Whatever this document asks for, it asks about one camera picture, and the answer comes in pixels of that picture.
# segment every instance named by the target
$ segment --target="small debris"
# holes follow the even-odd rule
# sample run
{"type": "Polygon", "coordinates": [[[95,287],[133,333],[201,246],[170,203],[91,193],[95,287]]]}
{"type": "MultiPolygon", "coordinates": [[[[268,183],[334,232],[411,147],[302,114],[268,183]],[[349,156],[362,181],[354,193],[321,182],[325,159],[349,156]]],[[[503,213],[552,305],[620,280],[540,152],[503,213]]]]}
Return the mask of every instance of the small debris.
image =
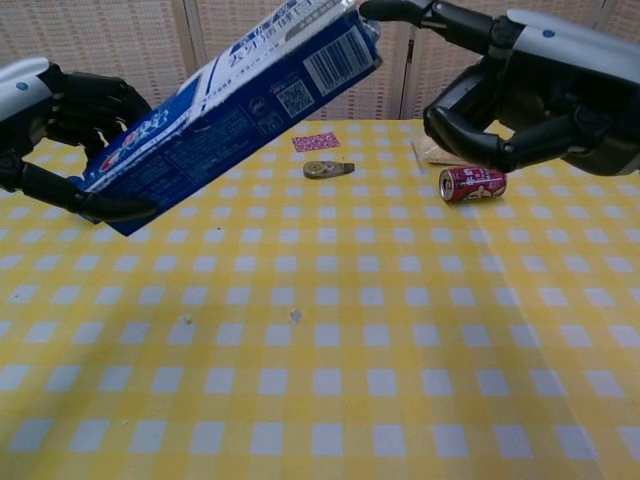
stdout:
{"type": "Polygon", "coordinates": [[[302,320],[302,312],[296,308],[289,314],[289,317],[291,318],[291,322],[297,325],[300,323],[300,320],[302,320]]]}

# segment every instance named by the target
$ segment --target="soda can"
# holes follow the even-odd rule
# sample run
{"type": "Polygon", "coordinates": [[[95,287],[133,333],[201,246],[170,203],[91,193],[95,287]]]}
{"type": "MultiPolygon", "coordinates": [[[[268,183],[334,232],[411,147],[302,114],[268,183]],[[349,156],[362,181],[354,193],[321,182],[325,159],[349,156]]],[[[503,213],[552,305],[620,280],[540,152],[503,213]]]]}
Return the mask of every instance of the soda can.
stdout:
{"type": "Polygon", "coordinates": [[[496,198],[507,189],[507,176],[484,167],[454,167],[440,172],[440,197],[445,202],[496,198]]]}

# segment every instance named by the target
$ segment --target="paper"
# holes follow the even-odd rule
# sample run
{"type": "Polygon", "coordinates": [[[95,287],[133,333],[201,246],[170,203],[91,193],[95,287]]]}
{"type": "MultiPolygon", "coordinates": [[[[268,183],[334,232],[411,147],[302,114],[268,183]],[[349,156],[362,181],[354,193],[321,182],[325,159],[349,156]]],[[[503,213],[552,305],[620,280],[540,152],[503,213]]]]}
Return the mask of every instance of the paper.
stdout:
{"type": "Polygon", "coordinates": [[[324,150],[340,146],[340,142],[334,133],[321,133],[307,137],[293,137],[291,139],[296,152],[308,152],[311,150],[324,150]]]}

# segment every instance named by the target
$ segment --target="black robotic finger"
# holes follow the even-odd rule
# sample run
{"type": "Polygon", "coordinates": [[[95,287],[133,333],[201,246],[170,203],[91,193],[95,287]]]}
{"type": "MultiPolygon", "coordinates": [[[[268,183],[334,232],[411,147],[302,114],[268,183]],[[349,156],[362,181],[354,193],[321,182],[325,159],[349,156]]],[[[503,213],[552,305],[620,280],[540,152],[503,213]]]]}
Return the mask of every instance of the black robotic finger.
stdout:
{"type": "Polygon", "coordinates": [[[68,76],[65,102],[104,108],[126,124],[135,123],[151,111],[147,101],[124,80],[87,73],[68,76]]]}
{"type": "Polygon", "coordinates": [[[551,118],[516,132],[509,140],[478,130],[462,116],[446,108],[431,112],[431,125],[460,157],[471,163],[509,173],[530,165],[563,157],[569,152],[588,153],[612,124],[607,115],[585,113],[551,118]]]}
{"type": "Polygon", "coordinates": [[[367,0],[359,7],[360,15],[378,22],[407,22],[422,28],[422,17],[432,0],[367,0]]]}
{"type": "Polygon", "coordinates": [[[153,202],[147,200],[119,200],[83,192],[71,181],[26,162],[22,172],[22,191],[31,198],[104,222],[146,217],[157,209],[153,202]]]}
{"type": "Polygon", "coordinates": [[[96,221],[134,220],[157,210],[147,200],[120,200],[83,192],[70,180],[23,161],[13,151],[0,154],[0,186],[9,192],[22,190],[28,197],[96,221]]]}
{"type": "Polygon", "coordinates": [[[366,0],[360,14],[379,22],[402,21],[428,28],[447,42],[486,54],[491,43],[491,16],[440,0],[366,0]]]}
{"type": "Polygon", "coordinates": [[[499,63],[484,58],[465,69],[424,109],[424,130],[442,149],[457,155],[433,126],[433,112],[445,108],[456,112],[476,129],[484,130],[495,120],[499,89],[499,63]]]}

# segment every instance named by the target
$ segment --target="yellow checkered tablecloth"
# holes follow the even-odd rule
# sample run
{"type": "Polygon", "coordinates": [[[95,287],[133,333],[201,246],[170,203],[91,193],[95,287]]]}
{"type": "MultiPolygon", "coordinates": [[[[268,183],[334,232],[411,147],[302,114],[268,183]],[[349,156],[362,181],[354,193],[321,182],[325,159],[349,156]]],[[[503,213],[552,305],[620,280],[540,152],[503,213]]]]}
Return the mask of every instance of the yellow checkered tablecloth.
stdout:
{"type": "Polygon", "coordinates": [[[419,130],[305,122],[130,238],[5,195],[0,478],[638,478],[637,176],[448,205],[419,130]]]}

